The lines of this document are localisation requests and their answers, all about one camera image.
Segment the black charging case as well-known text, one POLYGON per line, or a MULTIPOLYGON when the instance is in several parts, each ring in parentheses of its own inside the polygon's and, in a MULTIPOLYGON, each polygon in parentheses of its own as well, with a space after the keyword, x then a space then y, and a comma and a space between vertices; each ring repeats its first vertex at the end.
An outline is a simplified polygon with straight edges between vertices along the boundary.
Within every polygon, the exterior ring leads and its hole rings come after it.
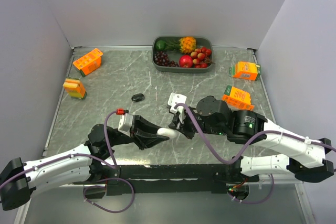
POLYGON ((131 100, 133 102, 140 102, 140 101, 143 101, 144 99, 145 99, 145 95, 142 93, 135 94, 131 97, 131 100))

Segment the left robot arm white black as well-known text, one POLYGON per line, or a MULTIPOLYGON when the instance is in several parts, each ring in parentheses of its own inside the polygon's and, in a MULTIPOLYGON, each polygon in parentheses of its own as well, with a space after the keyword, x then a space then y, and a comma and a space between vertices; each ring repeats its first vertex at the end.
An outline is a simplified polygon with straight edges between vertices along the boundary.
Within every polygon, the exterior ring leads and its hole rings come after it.
POLYGON ((88 140, 69 151, 35 161, 14 158, 1 171, 1 204, 4 211, 30 201, 32 193, 77 182, 98 183, 103 179, 112 147, 135 144, 140 150, 152 148, 177 137, 172 129, 159 127, 140 116, 121 116, 118 127, 95 125, 88 140))

